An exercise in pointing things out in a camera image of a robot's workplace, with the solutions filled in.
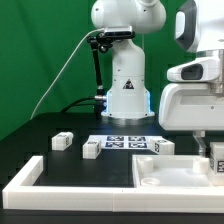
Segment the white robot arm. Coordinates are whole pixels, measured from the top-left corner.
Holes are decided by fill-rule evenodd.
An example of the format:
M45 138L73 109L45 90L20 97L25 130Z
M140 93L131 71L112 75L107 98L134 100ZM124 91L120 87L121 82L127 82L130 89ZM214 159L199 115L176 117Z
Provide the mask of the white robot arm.
M145 48L133 37L161 30L161 0L96 0L91 20L100 30L99 49L112 50L103 119L134 124L156 117L163 129L191 131L196 139L224 130L224 0L185 0L178 8L174 39L196 58L168 69L158 112L145 88Z

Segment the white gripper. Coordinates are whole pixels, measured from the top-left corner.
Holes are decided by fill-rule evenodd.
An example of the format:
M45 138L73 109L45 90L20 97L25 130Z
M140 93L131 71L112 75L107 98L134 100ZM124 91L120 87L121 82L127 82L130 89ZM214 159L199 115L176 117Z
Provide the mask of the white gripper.
M194 131L200 156L207 149L204 131L224 130L223 76L220 56L199 57L167 71L170 84L161 95L159 123L165 130Z

